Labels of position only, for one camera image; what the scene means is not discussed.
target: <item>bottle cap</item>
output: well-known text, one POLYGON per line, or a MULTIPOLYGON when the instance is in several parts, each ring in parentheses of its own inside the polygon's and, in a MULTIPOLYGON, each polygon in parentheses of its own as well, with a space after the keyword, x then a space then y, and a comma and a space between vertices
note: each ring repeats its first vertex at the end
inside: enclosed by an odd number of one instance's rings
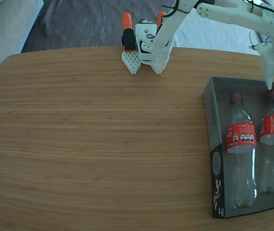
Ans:
POLYGON ((269 100, 274 100, 274 89, 271 89, 271 90, 267 91, 267 98, 269 100))
POLYGON ((230 102, 233 101, 233 100, 236 100, 236 99, 240 99, 240 100, 243 99, 243 96, 242 96, 242 94, 240 92, 233 92, 230 95, 230 102))

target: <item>white robotic arm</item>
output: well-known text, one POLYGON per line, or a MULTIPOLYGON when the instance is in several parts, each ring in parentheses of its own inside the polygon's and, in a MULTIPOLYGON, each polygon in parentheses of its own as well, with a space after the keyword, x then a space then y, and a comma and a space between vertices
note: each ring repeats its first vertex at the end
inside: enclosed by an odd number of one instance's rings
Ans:
POLYGON ((163 16, 161 25, 141 21, 135 26, 138 51, 126 50, 122 60, 132 74, 136 74, 141 63, 150 65, 156 74, 166 67, 173 47, 174 33, 189 12, 196 8, 198 15, 208 19, 236 24, 271 37, 273 42, 253 46, 261 56, 261 70, 266 86, 271 89, 274 78, 274 8, 256 5, 253 1, 242 0, 177 0, 170 12, 163 16), (132 69, 129 58, 134 55, 136 62, 132 69))

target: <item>wood grain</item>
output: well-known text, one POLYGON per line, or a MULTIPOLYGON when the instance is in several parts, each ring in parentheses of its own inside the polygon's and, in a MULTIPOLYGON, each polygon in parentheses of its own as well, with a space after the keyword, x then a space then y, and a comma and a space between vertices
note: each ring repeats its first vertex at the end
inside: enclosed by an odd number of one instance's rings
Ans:
POLYGON ((203 90, 261 79, 259 57, 174 49, 135 76, 121 47, 0 67, 0 231, 274 231, 274 210, 211 218, 203 90))

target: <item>empty plastic bottle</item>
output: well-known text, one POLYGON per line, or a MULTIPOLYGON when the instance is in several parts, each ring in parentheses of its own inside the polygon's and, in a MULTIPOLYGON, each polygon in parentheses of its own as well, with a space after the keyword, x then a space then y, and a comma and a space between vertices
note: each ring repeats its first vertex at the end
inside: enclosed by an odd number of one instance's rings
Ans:
POLYGON ((262 155, 262 172, 260 191, 274 193, 274 90, 267 93, 268 109, 261 119, 260 155, 262 155))
POLYGON ((251 207, 256 200, 256 133, 251 117, 243 106, 241 93, 230 95, 231 121, 226 128, 227 153, 232 175, 231 204, 234 208, 251 207))

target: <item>gray box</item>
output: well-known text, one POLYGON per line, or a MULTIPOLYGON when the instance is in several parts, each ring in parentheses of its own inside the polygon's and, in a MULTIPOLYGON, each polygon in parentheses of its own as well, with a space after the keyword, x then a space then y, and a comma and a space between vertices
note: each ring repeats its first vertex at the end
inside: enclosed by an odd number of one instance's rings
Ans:
MULTIPOLYGON (((229 96, 232 92, 241 92, 243 104, 250 113, 256 128, 259 143, 260 120, 267 112, 266 86, 263 81, 212 77, 204 90, 204 101, 207 115, 209 149, 212 167, 212 201, 213 218, 231 218, 257 213, 274 208, 274 194, 260 194, 250 208, 235 209, 230 201, 228 187, 231 178, 228 172, 230 158, 225 147, 225 128, 229 125, 231 106, 229 96)), ((256 183, 261 173, 260 149, 256 150, 256 183)))

